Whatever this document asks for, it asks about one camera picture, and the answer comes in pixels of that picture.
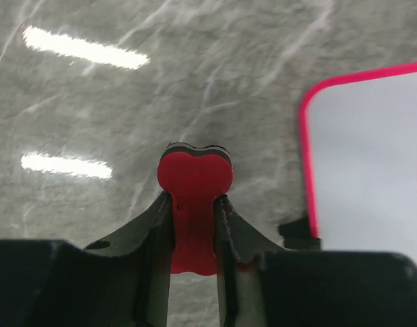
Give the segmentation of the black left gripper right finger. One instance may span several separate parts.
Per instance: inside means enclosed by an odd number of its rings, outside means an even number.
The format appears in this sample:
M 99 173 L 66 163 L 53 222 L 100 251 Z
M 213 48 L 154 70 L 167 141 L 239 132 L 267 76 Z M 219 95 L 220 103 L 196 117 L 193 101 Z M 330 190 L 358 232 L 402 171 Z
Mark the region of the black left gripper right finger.
M 417 266 L 398 253 L 284 249 L 214 204 L 222 326 L 417 326 Z

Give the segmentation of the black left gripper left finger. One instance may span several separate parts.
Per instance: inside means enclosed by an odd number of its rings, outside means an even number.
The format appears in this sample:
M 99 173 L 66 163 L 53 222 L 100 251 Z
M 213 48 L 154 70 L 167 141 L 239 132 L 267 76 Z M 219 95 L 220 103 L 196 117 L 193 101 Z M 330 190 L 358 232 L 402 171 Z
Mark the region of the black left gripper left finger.
M 165 326 L 172 248 L 166 192 L 85 248 L 0 239 L 0 326 Z

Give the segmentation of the pink framed whiteboard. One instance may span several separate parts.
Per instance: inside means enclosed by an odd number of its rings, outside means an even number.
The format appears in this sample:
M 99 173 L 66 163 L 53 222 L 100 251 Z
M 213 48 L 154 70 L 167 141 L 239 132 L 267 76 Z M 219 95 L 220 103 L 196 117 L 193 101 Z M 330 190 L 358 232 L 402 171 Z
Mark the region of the pink framed whiteboard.
M 417 62 L 316 84 L 300 106 L 300 136 L 323 247 L 417 257 Z

